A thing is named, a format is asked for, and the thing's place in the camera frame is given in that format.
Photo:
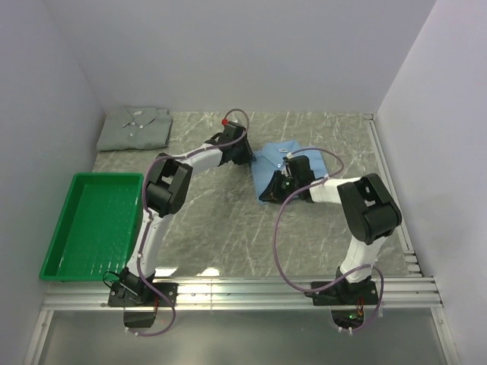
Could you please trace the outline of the light blue long sleeve shirt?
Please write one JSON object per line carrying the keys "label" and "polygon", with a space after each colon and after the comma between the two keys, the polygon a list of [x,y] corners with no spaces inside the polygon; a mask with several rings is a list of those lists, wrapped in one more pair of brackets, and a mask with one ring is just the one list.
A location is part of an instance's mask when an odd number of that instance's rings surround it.
{"label": "light blue long sleeve shirt", "polygon": [[[265,202],[260,198],[265,188],[269,185],[273,173],[283,169],[283,158],[287,153],[302,149],[296,140],[281,142],[269,142],[264,145],[261,151],[254,153],[255,160],[251,163],[253,184],[256,191],[256,198],[261,205]],[[322,155],[317,150],[309,150],[298,153],[298,156],[305,155],[310,161],[310,168],[316,178],[323,178],[327,174],[326,165]]]}

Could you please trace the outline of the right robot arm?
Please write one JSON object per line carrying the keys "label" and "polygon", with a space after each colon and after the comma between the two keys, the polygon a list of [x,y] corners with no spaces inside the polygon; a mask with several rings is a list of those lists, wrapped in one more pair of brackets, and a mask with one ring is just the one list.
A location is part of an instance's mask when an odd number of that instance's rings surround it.
{"label": "right robot arm", "polygon": [[374,289],[371,272],[387,237],[403,217],[383,180],[376,173],[350,178],[315,177],[306,156],[288,154],[260,194],[263,202],[282,204],[293,198],[309,203],[333,203],[342,207],[352,234],[348,251],[337,268],[336,280],[305,290],[308,297],[348,305]]}

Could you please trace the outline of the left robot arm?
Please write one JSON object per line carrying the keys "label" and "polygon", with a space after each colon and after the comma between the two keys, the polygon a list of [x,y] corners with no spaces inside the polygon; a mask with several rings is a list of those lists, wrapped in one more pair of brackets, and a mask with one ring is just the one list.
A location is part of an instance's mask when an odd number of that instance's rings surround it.
{"label": "left robot arm", "polygon": [[201,172],[233,162],[254,159],[247,140],[247,128],[224,119],[224,129],[200,147],[179,156],[159,154],[142,185],[142,224],[126,267],[112,286],[115,298],[127,306],[144,306],[156,295],[151,285],[155,255],[175,214],[183,207],[191,179]]}

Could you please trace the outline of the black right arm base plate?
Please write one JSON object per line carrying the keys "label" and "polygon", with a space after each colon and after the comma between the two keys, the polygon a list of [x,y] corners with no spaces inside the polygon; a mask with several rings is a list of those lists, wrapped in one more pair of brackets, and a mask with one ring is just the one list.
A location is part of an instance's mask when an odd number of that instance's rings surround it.
{"label": "black right arm base plate", "polygon": [[376,306],[368,319],[373,319],[380,312],[383,284],[380,284],[380,289],[378,289],[371,278],[354,284],[343,280],[327,290],[317,290],[318,287],[328,283],[330,282],[313,281],[311,283],[313,291],[305,293],[304,296],[311,298],[314,306],[351,306],[351,309],[331,310],[332,320],[338,330],[347,330],[349,333],[353,333],[366,324],[365,306]]}

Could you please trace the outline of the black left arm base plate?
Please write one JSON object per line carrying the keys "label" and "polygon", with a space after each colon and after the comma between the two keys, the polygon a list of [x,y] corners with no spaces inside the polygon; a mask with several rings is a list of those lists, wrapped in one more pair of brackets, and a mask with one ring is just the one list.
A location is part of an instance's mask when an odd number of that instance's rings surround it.
{"label": "black left arm base plate", "polygon": [[153,283],[154,275],[146,278],[158,292],[139,276],[124,268],[120,273],[106,271],[102,282],[110,289],[107,305],[122,308],[123,324],[128,330],[145,330],[153,326],[158,310],[175,306],[178,284]]}

